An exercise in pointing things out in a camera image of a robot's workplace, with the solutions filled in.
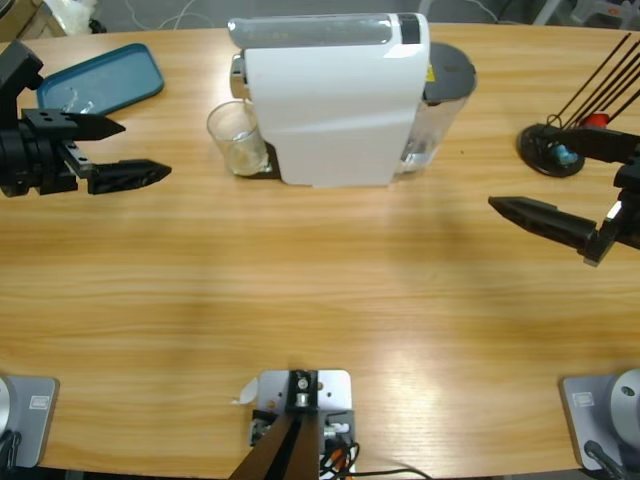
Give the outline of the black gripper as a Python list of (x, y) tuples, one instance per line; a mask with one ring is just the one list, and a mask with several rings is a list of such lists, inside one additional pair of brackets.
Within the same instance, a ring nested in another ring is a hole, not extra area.
[(528, 197), (490, 196), (489, 205), (521, 229), (570, 247), (592, 266), (598, 266), (615, 243), (638, 250), (639, 137), (587, 126), (558, 130), (551, 139), (580, 156), (625, 164), (614, 177), (613, 186), (620, 192), (603, 226)]
[[(1, 131), (1, 192), (8, 198), (27, 195), (31, 189), (39, 195), (76, 191), (79, 174), (67, 164), (75, 161), (72, 144), (102, 140), (126, 130), (102, 115), (60, 109), (23, 109), (22, 122), (35, 135)], [(149, 159), (95, 165), (87, 180), (88, 193), (144, 188), (171, 172), (170, 166)]]

